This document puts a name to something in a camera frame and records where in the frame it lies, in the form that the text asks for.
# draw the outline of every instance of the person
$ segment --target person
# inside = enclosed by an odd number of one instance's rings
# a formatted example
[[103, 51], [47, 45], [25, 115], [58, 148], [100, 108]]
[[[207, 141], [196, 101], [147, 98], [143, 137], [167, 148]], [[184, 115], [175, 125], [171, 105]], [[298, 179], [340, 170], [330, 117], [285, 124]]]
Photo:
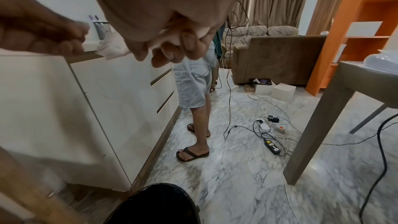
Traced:
[[184, 58], [173, 68], [180, 107], [189, 108], [194, 121], [187, 125], [187, 129], [196, 135], [194, 145], [176, 152], [176, 157], [181, 162], [190, 162], [209, 156], [209, 146], [207, 145], [207, 138], [211, 135], [209, 131], [211, 112], [209, 92], [212, 70], [216, 67], [217, 59], [223, 56], [221, 35], [224, 29], [225, 25], [222, 25], [216, 32], [203, 58], [195, 61]]
[[[97, 0], [107, 21], [122, 35], [135, 58], [148, 54], [146, 42], [184, 16], [211, 27], [202, 38], [190, 30], [180, 36], [181, 46], [164, 43], [152, 59], [154, 67], [203, 57], [216, 30], [232, 10], [235, 0]], [[70, 20], [36, 0], [0, 0], [0, 48], [40, 54], [76, 56], [89, 26]]]

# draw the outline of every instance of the gray table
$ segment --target gray table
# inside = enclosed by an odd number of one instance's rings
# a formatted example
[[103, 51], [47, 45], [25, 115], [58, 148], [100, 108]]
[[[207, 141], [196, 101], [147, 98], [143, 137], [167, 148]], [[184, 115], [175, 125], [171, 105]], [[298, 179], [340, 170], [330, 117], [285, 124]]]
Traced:
[[324, 91], [283, 174], [294, 185], [329, 133], [355, 91], [370, 96], [387, 107], [398, 108], [398, 75], [363, 65], [341, 61]]

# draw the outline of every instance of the black sandal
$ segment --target black sandal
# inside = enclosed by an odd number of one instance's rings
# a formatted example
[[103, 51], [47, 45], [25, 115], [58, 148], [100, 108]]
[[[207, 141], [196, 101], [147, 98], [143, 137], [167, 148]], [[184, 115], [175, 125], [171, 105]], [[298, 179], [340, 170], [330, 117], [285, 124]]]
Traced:
[[185, 152], [186, 154], [190, 155], [192, 158], [191, 158], [191, 159], [188, 159], [188, 160], [184, 160], [184, 159], [182, 159], [182, 158], [179, 156], [180, 152], [177, 151], [176, 157], [177, 157], [177, 159], [180, 160], [181, 162], [190, 162], [190, 161], [193, 161], [193, 160], [198, 159], [198, 158], [206, 158], [206, 157], [208, 157], [209, 154], [210, 154], [210, 151], [208, 151], [207, 153], [198, 156], [198, 155], [196, 155], [195, 153], [190, 152], [190, 151], [188, 150], [188, 147], [185, 147], [184, 150], [183, 150], [182, 152]]
[[195, 133], [195, 129], [193, 129], [193, 128], [194, 128], [194, 124], [189, 124], [189, 125], [187, 125], [187, 129], [188, 129], [190, 132]]

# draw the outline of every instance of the white marble tile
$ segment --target white marble tile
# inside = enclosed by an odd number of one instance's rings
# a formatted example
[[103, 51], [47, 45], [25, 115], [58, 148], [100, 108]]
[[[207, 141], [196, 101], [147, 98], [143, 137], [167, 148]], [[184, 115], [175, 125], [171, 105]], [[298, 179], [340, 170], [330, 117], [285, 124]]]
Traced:
[[[186, 129], [192, 123], [192, 115], [183, 110], [147, 184], [167, 182], [182, 187], [199, 206], [202, 223], [298, 223], [287, 201], [280, 166], [281, 162], [287, 163], [289, 156], [274, 156], [260, 138], [242, 127], [232, 128], [224, 140], [229, 115], [225, 86], [223, 83], [222, 89], [211, 94], [210, 156], [189, 163], [177, 161], [175, 152], [195, 143], [194, 135]], [[249, 99], [242, 87], [231, 97], [231, 126], [251, 129], [256, 118], [269, 114], [286, 118], [280, 109], [266, 101]], [[300, 131], [305, 129], [320, 98], [309, 95], [303, 88], [297, 88], [290, 102], [263, 97], [283, 109]], [[381, 121], [397, 110], [384, 111], [355, 135], [348, 132], [380, 105], [355, 94], [324, 143], [359, 142], [372, 136]], [[293, 127], [286, 125], [286, 129], [289, 137], [299, 140], [300, 134]], [[389, 168], [365, 209], [366, 223], [398, 223], [398, 200], [394, 196], [398, 191], [397, 133], [398, 124], [382, 133]], [[295, 145], [290, 141], [289, 149], [294, 150]], [[298, 183], [287, 186], [287, 193], [302, 224], [359, 223], [364, 197], [382, 169], [376, 138], [359, 145], [322, 145]]]

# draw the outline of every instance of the bookshelf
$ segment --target bookshelf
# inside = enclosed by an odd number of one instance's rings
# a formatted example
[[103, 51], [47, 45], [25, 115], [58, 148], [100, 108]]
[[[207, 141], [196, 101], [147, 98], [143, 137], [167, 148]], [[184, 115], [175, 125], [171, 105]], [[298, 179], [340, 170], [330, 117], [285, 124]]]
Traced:
[[[352, 22], [381, 21], [375, 36], [346, 37]], [[383, 49], [398, 25], [398, 0], [342, 0], [333, 25], [308, 81], [306, 91], [316, 95], [326, 88], [338, 63], [333, 60], [346, 44], [339, 61], [363, 61]]]

